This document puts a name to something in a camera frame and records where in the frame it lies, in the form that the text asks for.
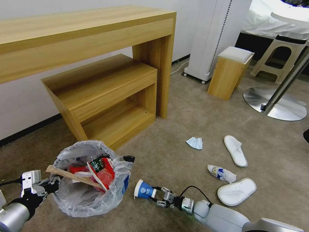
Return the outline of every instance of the white bedsheet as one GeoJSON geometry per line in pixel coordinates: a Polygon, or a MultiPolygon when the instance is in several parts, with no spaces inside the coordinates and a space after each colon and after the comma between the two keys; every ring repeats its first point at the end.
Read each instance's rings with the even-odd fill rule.
{"type": "MultiPolygon", "coordinates": [[[[247,18],[243,25],[243,31],[265,37],[283,35],[295,39],[309,40],[309,28],[289,24],[270,16],[271,12],[280,8],[292,7],[281,0],[252,0],[247,18]]],[[[303,8],[303,12],[309,14],[309,8],[303,8]]]]}

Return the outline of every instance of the wooden table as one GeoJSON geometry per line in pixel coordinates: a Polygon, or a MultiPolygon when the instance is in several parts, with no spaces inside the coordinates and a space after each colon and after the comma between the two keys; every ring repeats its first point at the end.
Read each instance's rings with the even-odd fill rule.
{"type": "Polygon", "coordinates": [[[166,117],[176,12],[120,6],[0,21],[0,84],[132,46],[158,69],[157,114],[166,117]]]}

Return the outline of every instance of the carpet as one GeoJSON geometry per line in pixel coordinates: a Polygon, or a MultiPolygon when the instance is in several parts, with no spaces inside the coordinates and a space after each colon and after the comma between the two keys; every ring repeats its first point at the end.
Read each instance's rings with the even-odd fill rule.
{"type": "MultiPolygon", "coordinates": [[[[238,180],[249,177],[257,184],[257,191],[232,209],[253,222],[265,217],[309,230],[309,144],[302,137],[309,128],[309,117],[286,122],[251,109],[243,100],[246,89],[277,87],[270,75],[250,76],[251,69],[250,66],[230,100],[224,101],[207,94],[209,83],[202,85],[194,78],[183,77],[182,67],[171,76],[167,118],[158,117],[154,124],[116,150],[118,155],[136,157],[120,205],[105,215],[71,218],[49,196],[22,231],[210,231],[178,209],[159,208],[148,200],[133,199],[135,185],[143,179],[178,194],[188,185],[196,185],[213,203],[221,204],[217,189],[227,182],[212,176],[207,164],[232,171],[238,180]],[[242,142],[248,167],[234,164],[223,143],[227,134],[242,142]],[[192,136],[203,138],[202,150],[186,144],[192,136]]],[[[296,80],[288,92],[308,105],[307,81],[296,80]]],[[[75,142],[60,119],[3,146],[0,181],[15,179],[28,170],[45,170],[62,149],[75,142]]],[[[48,174],[42,172],[42,178],[46,177],[48,174]]],[[[20,194],[18,184],[1,189],[8,202],[20,194]]],[[[187,190],[185,196],[203,199],[196,189],[187,190]]]]}

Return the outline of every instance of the stainless steel base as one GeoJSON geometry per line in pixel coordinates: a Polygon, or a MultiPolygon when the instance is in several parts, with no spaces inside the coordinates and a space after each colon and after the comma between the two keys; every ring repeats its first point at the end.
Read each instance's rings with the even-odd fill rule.
{"type": "Polygon", "coordinates": [[[266,105],[275,91],[276,89],[250,88],[244,92],[244,99],[256,111],[275,119],[297,121],[306,117],[307,110],[304,103],[297,101],[288,94],[284,94],[268,114],[261,111],[261,105],[266,105]]]}

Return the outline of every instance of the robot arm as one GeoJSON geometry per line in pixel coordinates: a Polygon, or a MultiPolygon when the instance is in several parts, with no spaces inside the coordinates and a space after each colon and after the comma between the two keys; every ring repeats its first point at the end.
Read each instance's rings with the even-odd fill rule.
{"type": "Polygon", "coordinates": [[[158,206],[176,207],[180,211],[194,216],[203,225],[216,232],[304,232],[300,228],[267,218],[261,218],[258,222],[251,223],[247,217],[227,207],[205,200],[195,202],[190,198],[179,197],[166,187],[153,188],[164,192],[162,201],[151,198],[158,206]]]}
{"type": "Polygon", "coordinates": [[[41,171],[34,170],[22,174],[21,198],[11,201],[6,209],[6,199],[0,191],[0,231],[18,232],[26,221],[32,218],[35,209],[46,199],[48,194],[58,191],[59,177],[41,181],[41,171]]]}

